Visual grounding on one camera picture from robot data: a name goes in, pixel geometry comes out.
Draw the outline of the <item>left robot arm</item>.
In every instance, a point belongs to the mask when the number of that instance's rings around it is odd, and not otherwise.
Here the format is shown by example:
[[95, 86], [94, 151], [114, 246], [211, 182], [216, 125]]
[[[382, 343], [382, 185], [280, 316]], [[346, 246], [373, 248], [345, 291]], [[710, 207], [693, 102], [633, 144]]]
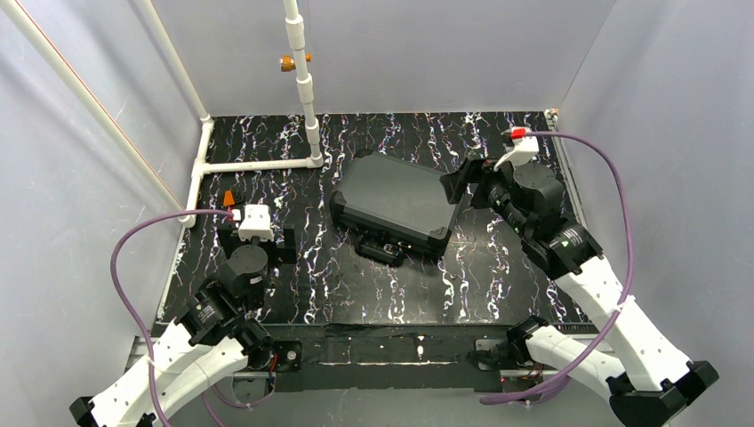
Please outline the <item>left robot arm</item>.
[[271, 288], [271, 271], [296, 263], [295, 232], [285, 227], [277, 242], [267, 205], [227, 206], [216, 215], [225, 262], [160, 337], [145, 338], [146, 353], [118, 380], [70, 405], [77, 425], [166, 426], [191, 400], [245, 368], [264, 373], [268, 386], [275, 386], [283, 359], [254, 313]]

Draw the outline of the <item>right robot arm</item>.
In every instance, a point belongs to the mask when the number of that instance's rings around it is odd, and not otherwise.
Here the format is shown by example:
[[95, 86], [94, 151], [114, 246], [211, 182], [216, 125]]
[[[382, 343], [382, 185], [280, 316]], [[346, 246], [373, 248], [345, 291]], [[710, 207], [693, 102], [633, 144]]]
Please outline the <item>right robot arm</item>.
[[718, 379], [707, 361], [693, 361], [674, 346], [619, 280], [589, 231], [561, 211], [565, 188], [546, 165], [534, 161], [538, 133], [519, 127], [513, 147], [497, 160], [466, 159], [441, 179], [456, 204], [470, 184], [471, 204], [496, 212], [520, 237], [529, 260], [567, 293], [598, 329], [582, 344], [542, 318], [530, 317], [507, 332], [486, 364], [507, 357], [553, 367], [534, 387], [484, 396], [485, 405], [530, 406], [554, 398], [572, 380], [607, 401], [626, 426], [666, 426]]

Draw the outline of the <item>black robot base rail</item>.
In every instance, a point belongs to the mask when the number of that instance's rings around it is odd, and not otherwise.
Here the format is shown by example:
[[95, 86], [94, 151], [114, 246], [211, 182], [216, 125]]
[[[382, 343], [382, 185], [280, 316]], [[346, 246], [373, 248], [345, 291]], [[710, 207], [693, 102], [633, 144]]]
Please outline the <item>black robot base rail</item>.
[[512, 350], [508, 325], [267, 325], [269, 338], [229, 372], [272, 379], [276, 392], [356, 388], [501, 391], [502, 378], [527, 383], [552, 367]]

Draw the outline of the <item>black poker set case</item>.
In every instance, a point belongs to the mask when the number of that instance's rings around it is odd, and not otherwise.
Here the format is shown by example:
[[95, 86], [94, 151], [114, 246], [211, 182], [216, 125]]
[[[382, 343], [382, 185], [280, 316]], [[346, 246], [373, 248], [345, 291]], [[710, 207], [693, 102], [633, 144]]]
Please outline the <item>black poker set case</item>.
[[437, 259], [453, 234], [458, 205], [434, 169], [361, 149], [328, 201], [333, 223], [356, 237], [357, 255], [398, 267], [407, 254]]

